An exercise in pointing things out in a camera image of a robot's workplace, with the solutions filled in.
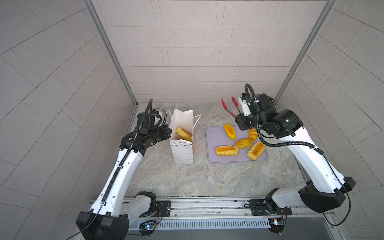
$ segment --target marble countertop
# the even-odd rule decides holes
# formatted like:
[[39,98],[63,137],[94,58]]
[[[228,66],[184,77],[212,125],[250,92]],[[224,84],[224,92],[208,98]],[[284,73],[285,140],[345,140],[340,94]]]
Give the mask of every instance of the marble countertop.
[[[236,114],[232,103],[228,108]],[[144,112],[147,104],[139,104],[138,113]],[[205,129],[211,126],[235,125],[234,118],[221,103],[154,103],[173,113],[193,110],[202,114],[195,127],[197,137],[194,163],[175,164],[169,141],[158,142],[148,148],[139,163],[127,189],[126,196],[135,196],[140,191],[154,192],[157,196],[218,196],[218,195],[266,195],[273,188],[293,187],[304,183],[293,154],[287,147],[267,147],[266,161],[217,163],[208,161]],[[280,142],[267,139],[268,142]]]

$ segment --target paper bag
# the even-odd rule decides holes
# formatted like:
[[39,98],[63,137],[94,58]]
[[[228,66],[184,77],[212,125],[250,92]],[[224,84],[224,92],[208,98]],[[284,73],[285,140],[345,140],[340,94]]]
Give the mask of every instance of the paper bag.
[[[172,129],[170,135],[170,147],[172,149],[173,159],[177,164],[193,164],[193,153],[195,149],[196,137],[193,134],[194,127],[197,121],[193,124],[194,118],[193,110],[180,111],[175,109],[171,116],[169,128]],[[176,128],[182,127],[184,130],[192,134],[192,142],[181,139],[176,133]]]

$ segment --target purple tray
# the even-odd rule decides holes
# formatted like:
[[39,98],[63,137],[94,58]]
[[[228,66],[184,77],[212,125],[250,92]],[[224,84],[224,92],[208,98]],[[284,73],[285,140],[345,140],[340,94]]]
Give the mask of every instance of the purple tray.
[[[246,149],[239,148],[239,154],[236,156],[218,156],[216,155],[216,147],[223,145],[236,145],[236,142],[243,138],[248,138],[248,130],[241,131],[238,126],[233,126],[236,131],[236,139],[232,140],[228,137],[225,132],[224,126],[220,127],[207,127],[205,129],[205,137],[207,139],[207,152],[208,160],[211,163],[222,163],[222,162],[252,162],[247,153],[251,147],[256,143],[260,142],[257,138],[252,146]],[[256,161],[267,160],[268,154],[266,150],[260,155]]]

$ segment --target tiled wall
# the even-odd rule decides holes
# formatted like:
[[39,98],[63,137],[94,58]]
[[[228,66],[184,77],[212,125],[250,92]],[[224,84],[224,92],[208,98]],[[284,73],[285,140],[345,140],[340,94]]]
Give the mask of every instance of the tiled wall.
[[94,0],[139,102],[278,92],[325,1]]
[[0,1],[0,238],[76,231],[132,109],[81,0]]
[[343,228],[356,240],[384,239],[383,12],[382,0],[339,0],[278,104],[355,179]]

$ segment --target pastry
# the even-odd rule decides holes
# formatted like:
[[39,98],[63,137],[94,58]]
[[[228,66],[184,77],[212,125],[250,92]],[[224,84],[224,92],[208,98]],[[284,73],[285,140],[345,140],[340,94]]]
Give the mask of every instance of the pastry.
[[254,129],[254,128],[251,128],[251,129],[249,129],[248,130],[248,137],[250,138],[250,139],[252,139],[252,140],[256,140],[257,139],[257,131],[256,131],[256,129]]
[[264,152],[265,145],[262,142],[257,142],[251,149],[248,151],[247,156],[252,159],[256,160],[260,155]]
[[235,138],[236,138],[235,129],[231,125],[229,125],[228,123],[226,123],[224,125],[224,129],[225,129],[225,132],[227,133],[227,135],[229,136],[229,138],[232,140],[235,140]]
[[216,147],[216,155],[218,156],[236,156],[239,149],[236,146],[226,145]]
[[239,141],[237,141],[236,143],[236,146],[238,148],[248,148],[250,146],[252,146],[252,143],[253,143],[253,140],[250,139],[250,138],[243,138],[243,139],[240,139]]
[[181,136],[181,139],[192,142],[192,135],[181,127],[176,128],[176,133]]

